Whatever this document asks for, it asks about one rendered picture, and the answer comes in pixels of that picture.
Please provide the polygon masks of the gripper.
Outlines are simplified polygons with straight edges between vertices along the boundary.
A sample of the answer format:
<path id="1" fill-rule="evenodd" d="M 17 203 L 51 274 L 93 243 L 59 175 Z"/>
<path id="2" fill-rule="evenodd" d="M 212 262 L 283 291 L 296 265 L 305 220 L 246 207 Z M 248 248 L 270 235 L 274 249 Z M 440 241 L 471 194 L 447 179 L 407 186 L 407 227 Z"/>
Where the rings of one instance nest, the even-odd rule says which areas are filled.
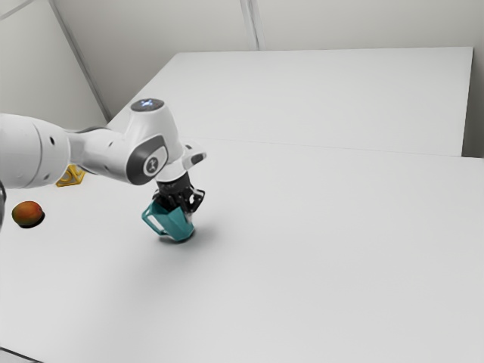
<path id="1" fill-rule="evenodd" d="M 203 202 L 205 191 L 191 184 L 188 172 L 172 181 L 158 181 L 157 187 L 153 201 L 168 212 L 181 208 L 187 223 L 192 223 L 194 213 Z"/>

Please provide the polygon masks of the orange red mango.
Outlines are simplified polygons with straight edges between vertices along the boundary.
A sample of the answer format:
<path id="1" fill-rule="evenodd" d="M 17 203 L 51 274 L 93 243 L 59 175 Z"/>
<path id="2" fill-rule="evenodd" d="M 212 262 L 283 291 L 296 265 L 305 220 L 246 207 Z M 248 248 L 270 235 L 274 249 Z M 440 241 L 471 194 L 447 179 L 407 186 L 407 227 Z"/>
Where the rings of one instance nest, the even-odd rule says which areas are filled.
<path id="1" fill-rule="evenodd" d="M 19 226 L 29 227 L 38 224 L 44 217 L 44 212 L 37 202 L 23 201 L 12 209 L 11 215 Z"/>

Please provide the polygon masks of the yellow wireframe object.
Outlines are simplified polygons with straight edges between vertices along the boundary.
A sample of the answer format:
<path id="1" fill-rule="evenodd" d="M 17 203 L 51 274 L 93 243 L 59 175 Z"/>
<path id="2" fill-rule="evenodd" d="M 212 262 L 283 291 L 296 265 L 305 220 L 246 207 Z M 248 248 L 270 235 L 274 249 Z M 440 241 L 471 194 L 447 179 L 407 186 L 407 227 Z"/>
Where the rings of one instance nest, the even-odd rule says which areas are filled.
<path id="1" fill-rule="evenodd" d="M 58 188 L 80 185 L 86 171 L 75 164 L 69 164 L 62 177 L 56 182 Z"/>

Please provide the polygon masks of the teal faceted mug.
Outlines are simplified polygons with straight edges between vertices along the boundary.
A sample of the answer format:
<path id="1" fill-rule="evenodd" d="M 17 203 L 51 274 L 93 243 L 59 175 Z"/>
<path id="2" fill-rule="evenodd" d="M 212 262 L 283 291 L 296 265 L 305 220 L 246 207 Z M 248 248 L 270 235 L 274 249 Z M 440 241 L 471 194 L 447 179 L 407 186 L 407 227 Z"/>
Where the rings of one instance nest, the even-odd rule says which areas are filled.
<path id="1" fill-rule="evenodd" d="M 153 201 L 141 214 L 141 218 L 156 234 L 168 236 L 177 242 L 187 240 L 194 233 L 194 226 L 181 207 L 168 211 Z"/>

